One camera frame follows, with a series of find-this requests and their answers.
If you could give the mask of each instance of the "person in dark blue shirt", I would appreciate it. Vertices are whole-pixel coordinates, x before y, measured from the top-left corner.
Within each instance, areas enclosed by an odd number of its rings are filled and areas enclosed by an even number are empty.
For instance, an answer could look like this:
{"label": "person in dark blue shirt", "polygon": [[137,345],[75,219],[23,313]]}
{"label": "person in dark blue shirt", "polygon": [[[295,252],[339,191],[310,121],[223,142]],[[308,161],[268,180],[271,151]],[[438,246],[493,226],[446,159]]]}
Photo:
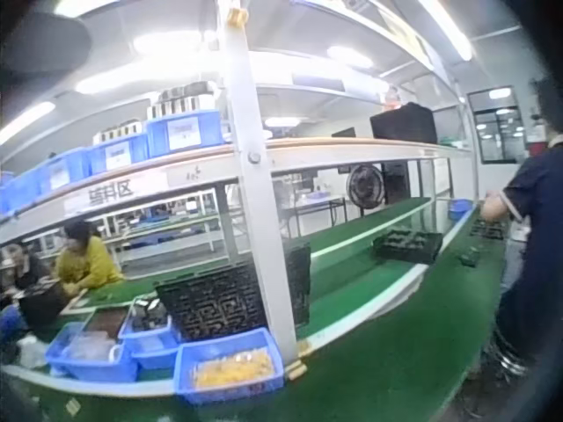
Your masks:
{"label": "person in dark blue shirt", "polygon": [[563,329],[563,103],[548,79],[538,83],[537,97],[552,136],[549,149],[524,162],[481,208],[487,221],[508,213],[518,221],[530,218],[522,274],[502,296],[497,314],[498,332],[529,362]]}

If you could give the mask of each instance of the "black grid tray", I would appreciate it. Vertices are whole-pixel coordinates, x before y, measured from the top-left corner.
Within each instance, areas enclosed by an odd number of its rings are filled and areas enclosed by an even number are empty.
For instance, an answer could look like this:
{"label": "black grid tray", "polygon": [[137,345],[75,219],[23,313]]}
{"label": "black grid tray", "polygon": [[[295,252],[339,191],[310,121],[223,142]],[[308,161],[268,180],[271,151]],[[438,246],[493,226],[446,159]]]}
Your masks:
{"label": "black grid tray", "polygon": [[442,247],[442,233],[394,229],[373,241],[377,258],[396,259],[415,264],[434,264]]}
{"label": "black grid tray", "polygon": [[502,222],[486,222],[477,219],[472,225],[470,236],[479,236],[485,239],[504,240],[505,225]]}
{"label": "black grid tray", "polygon": [[[296,325],[309,322],[311,248],[286,250]],[[251,259],[189,278],[159,283],[157,294],[187,340],[219,338],[267,326]]]}

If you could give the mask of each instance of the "worker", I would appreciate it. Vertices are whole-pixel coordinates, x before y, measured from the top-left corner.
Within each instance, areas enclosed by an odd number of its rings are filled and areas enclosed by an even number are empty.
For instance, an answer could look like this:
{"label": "worker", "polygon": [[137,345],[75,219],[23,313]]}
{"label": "worker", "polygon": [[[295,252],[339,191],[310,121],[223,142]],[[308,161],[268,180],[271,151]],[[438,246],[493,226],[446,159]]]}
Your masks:
{"label": "worker", "polygon": [[552,138],[499,193],[489,193],[481,216],[489,222],[529,216],[522,273],[501,299],[498,332],[516,355],[533,363],[563,317],[563,101],[553,82],[537,84],[537,99]]}
{"label": "worker", "polygon": [[50,272],[37,256],[23,244],[9,244],[8,254],[14,263],[14,287],[26,290],[40,279],[48,279]]}
{"label": "worker", "polygon": [[92,235],[90,223],[67,224],[64,233],[67,246],[56,260],[55,272],[69,295],[123,279],[102,240]]}

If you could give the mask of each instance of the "workbench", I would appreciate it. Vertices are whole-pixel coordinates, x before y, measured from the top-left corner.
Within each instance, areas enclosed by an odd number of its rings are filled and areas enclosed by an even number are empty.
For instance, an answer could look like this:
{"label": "workbench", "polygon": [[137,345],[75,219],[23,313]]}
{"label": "workbench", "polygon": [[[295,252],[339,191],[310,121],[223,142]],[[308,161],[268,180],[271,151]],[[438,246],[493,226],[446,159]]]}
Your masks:
{"label": "workbench", "polygon": [[[24,380],[57,422],[428,421],[448,403],[486,341],[503,266],[502,241],[470,236],[477,213],[453,222],[444,218],[447,209],[448,201],[410,199],[308,236],[311,321],[297,336],[309,370],[274,394],[194,408],[171,396],[172,371],[141,372],[140,381],[120,397],[95,389],[72,391],[77,382],[69,380],[47,385],[44,379],[50,377],[40,372],[31,377],[19,368],[7,372]],[[398,226],[444,233],[442,254],[433,266],[374,261],[373,238]],[[458,259],[472,246],[482,251],[476,268]],[[93,306],[128,302],[151,291],[155,281],[182,272],[166,275],[89,292],[83,312],[61,316],[43,332],[44,339],[68,321],[85,319]],[[131,398],[133,390],[142,398]],[[74,418],[66,410],[73,398],[81,406]]]}

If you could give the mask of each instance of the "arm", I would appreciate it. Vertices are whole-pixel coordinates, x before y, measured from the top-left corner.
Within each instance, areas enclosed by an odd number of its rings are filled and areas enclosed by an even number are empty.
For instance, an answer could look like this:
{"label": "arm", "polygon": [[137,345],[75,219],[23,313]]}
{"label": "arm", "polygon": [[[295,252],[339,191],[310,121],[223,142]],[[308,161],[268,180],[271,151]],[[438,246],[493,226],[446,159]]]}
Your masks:
{"label": "arm", "polygon": [[481,207],[481,218],[486,222],[496,222],[508,213],[508,207],[500,193],[488,194]]}

